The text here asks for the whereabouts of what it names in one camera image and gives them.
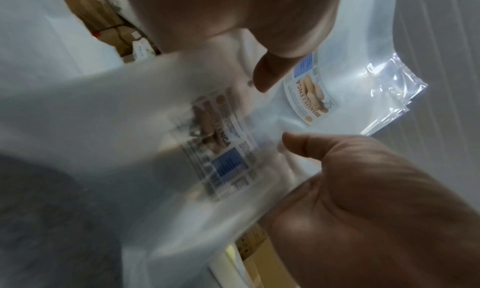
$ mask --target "orange circle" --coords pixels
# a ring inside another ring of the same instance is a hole
[[[216,99],[217,99],[217,100],[216,100],[216,103],[217,103],[218,105],[223,105],[223,104],[225,104],[225,102],[226,102],[226,99],[225,99],[225,97],[224,97],[223,95],[219,95],[218,97],[216,97]]]

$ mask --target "product label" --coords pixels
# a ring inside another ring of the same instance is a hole
[[[254,136],[237,116],[239,104],[231,89],[216,91],[192,103],[192,112],[175,117],[175,134],[216,200],[222,200],[261,179]]]
[[[338,107],[325,91],[318,71],[315,51],[302,59],[283,81],[291,107],[308,125],[315,125]]]

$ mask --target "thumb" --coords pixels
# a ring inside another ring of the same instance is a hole
[[[283,78],[303,57],[283,58],[267,51],[253,72],[253,83],[260,92],[267,92]]]
[[[282,136],[285,147],[292,153],[321,161],[337,144],[352,138],[346,135],[293,134]]]

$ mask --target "corrugated panel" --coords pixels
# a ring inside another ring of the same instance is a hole
[[[397,0],[394,41],[429,88],[376,137],[480,209],[480,3]]]

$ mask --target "hand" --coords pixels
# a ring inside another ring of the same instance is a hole
[[[321,160],[263,220],[302,288],[480,287],[480,218],[372,138],[285,134]]]
[[[130,0],[162,52],[248,28],[268,49],[253,75],[266,92],[333,28],[340,0]]]

